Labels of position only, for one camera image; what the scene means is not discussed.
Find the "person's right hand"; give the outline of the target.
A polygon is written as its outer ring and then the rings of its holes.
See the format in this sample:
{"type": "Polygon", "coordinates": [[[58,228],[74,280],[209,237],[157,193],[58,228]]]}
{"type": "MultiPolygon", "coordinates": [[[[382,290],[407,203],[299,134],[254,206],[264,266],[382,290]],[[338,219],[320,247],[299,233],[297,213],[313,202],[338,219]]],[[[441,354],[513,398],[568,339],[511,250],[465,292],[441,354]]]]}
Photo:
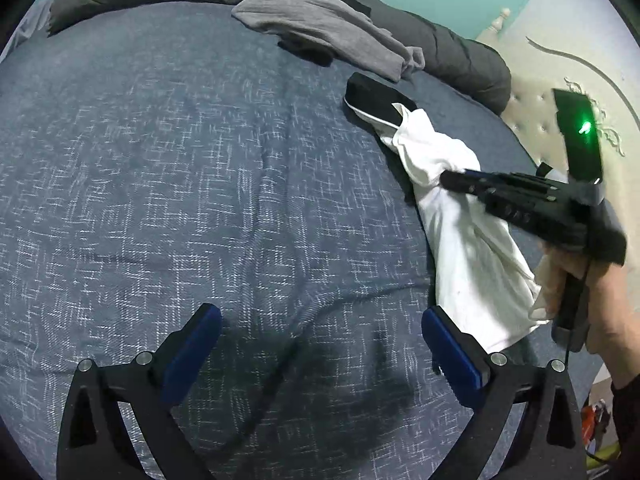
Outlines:
{"type": "Polygon", "coordinates": [[[538,302],[548,315],[556,315],[566,279],[584,278],[589,290],[587,350],[603,360],[615,389],[625,388],[639,375],[639,313],[628,300],[626,270],[548,243],[542,250],[544,258],[536,271],[538,302]]]}

